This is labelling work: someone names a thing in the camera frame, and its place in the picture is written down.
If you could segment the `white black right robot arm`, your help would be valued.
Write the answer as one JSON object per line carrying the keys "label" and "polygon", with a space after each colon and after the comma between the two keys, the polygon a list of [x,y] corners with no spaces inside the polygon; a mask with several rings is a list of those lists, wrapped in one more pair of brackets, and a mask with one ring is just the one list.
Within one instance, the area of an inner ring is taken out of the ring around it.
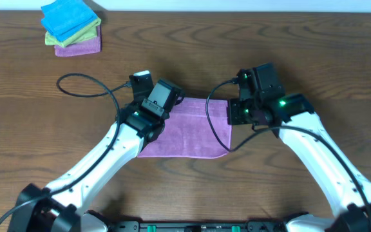
{"label": "white black right robot arm", "polygon": [[300,93],[286,94],[273,64],[241,69],[231,81],[239,96],[229,100],[230,125],[271,131],[302,161],[324,193],[332,219],[299,213],[287,231],[371,231],[371,182],[332,140],[319,115]]}

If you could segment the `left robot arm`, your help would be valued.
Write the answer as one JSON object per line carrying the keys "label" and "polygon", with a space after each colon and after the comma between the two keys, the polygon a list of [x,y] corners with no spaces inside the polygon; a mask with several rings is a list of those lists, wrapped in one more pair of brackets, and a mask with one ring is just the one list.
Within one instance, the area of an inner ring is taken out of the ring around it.
{"label": "left robot arm", "polygon": [[159,80],[130,79],[134,99],[117,110],[104,138],[74,167],[44,188],[25,187],[9,212],[9,231],[108,231],[107,223],[88,211],[108,181],[163,132],[165,121],[184,94]]}

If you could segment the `purple microfiber cloth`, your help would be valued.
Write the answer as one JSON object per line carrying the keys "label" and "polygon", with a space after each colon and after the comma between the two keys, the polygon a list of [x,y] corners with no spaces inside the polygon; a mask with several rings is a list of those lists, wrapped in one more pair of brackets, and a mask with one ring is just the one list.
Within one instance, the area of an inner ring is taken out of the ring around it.
{"label": "purple microfiber cloth", "polygon": [[170,112],[165,129],[148,144],[139,158],[217,159],[231,148],[232,126],[227,123],[227,101],[210,100],[209,115],[223,148],[212,132],[206,114],[205,99],[185,98]]}

